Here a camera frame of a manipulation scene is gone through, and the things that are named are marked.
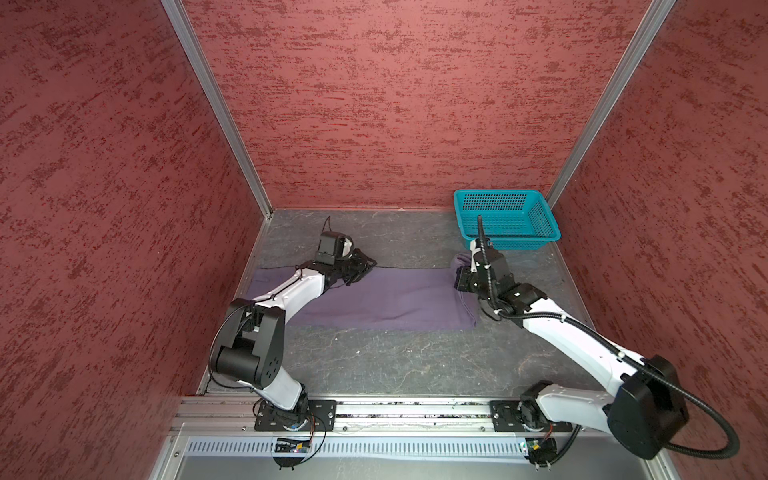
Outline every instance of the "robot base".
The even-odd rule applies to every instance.
[[[316,419],[322,419],[325,422],[325,430],[327,432],[333,430],[333,424],[336,421],[336,400],[310,399],[309,411],[310,415],[314,415]],[[257,432],[308,432],[310,430],[311,424],[309,422],[304,422],[298,429],[291,429],[291,425],[287,424],[281,415],[278,415],[279,412],[282,412],[282,410],[268,402],[261,402],[253,429]],[[315,431],[318,432],[322,429],[323,424],[316,420]]]
[[[496,432],[531,432],[522,423],[518,411],[518,400],[493,400],[490,402],[493,429]],[[570,432],[573,426],[568,422],[552,422],[553,432]]]

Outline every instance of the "purple towel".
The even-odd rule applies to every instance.
[[[477,323],[477,296],[453,287],[456,269],[469,261],[467,252],[457,255],[451,268],[375,267],[358,283],[337,282],[339,288],[307,303],[290,325],[422,332],[471,329]],[[295,270],[292,266],[258,269],[248,298],[269,292]]]

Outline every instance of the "teal plastic basket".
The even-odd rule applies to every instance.
[[[560,240],[558,223],[536,190],[457,190],[453,206],[467,248],[478,236],[478,215],[497,250],[536,250]]]

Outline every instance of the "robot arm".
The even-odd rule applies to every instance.
[[[301,265],[266,295],[230,304],[211,347],[211,371],[255,389],[279,409],[295,411],[300,420],[306,393],[282,367],[285,324],[338,280],[346,285],[358,282],[375,265],[347,235],[323,232],[314,261]]]
[[[515,282],[506,259],[485,238],[480,218],[478,230],[480,238],[471,245],[472,265],[457,270],[456,288],[477,293],[498,320],[509,319],[546,339],[603,387],[595,392],[537,383],[521,395],[519,403],[517,420],[527,429],[538,431],[552,422],[584,425],[611,433],[627,450],[645,459],[665,447],[701,458],[729,458],[739,451],[733,427],[680,387],[677,372],[667,360],[660,356],[645,359],[611,342],[566,313],[541,290]],[[705,451],[670,443],[688,421],[685,399],[715,419],[727,434],[725,447]]]

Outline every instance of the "enclosure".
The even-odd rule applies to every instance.
[[[767,15],[721,0],[6,2],[0,477],[765,478]],[[503,250],[515,279],[672,362],[740,454],[646,461],[585,429],[551,472],[502,458],[520,435],[494,432],[490,402],[543,379],[600,384],[475,311],[462,329],[287,323],[283,368],[338,401],[330,453],[295,472],[236,455],[271,436],[256,393],[210,378],[230,302],[314,258],[327,217],[376,269],[448,271],[467,247],[462,189],[544,195],[561,238]],[[722,445],[690,414],[676,443]],[[441,450],[462,442],[491,450]],[[386,445],[415,450],[377,456]]]

